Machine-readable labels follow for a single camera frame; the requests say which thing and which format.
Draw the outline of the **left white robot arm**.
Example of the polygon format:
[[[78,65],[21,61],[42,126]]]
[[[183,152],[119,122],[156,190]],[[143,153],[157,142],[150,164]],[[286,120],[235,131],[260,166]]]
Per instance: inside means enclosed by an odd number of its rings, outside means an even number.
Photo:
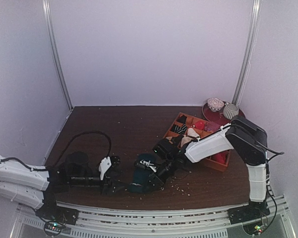
[[[55,195],[71,187],[98,188],[101,194],[114,194],[127,187],[111,173],[120,164],[118,156],[104,157],[98,167],[89,167],[84,152],[73,152],[59,166],[33,166],[16,157],[0,155],[0,196],[42,211],[50,220],[61,216]]]

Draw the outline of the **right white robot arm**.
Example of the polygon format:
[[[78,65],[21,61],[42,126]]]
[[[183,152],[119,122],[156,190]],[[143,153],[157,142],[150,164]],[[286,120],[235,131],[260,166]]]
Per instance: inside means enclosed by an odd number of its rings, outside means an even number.
[[[153,151],[164,162],[149,176],[151,184],[164,184],[186,161],[198,163],[220,152],[235,150],[248,169],[250,184],[249,200],[245,215],[255,219],[264,210],[266,200],[267,133],[244,117],[236,116],[230,123],[203,137],[193,137],[182,147],[167,139],[160,140]]]

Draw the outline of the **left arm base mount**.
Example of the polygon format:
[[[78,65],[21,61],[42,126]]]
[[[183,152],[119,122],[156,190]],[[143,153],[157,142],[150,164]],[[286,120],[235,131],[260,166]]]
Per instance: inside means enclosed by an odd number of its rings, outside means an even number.
[[[75,225],[79,215],[77,209],[61,206],[41,207],[33,210],[43,222],[43,232],[51,238],[59,236],[67,225]]]

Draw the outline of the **dark green patterned sock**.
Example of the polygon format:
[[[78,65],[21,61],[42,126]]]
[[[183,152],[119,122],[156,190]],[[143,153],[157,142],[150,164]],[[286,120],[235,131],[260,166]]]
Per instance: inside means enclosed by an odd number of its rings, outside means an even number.
[[[153,154],[142,153],[139,154],[135,161],[146,160],[152,163],[155,163],[156,157]],[[143,170],[135,167],[133,173],[133,180],[130,183],[130,187],[128,191],[131,193],[141,193],[146,194],[154,191],[154,187],[149,184],[149,176],[153,171],[151,170]]]

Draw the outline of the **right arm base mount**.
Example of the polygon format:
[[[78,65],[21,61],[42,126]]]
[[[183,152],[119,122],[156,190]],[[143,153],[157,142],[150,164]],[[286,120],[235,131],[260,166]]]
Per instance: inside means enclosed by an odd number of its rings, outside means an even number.
[[[270,210],[266,201],[249,201],[247,205],[228,209],[227,213],[232,225],[243,223],[243,230],[255,236],[264,232]]]

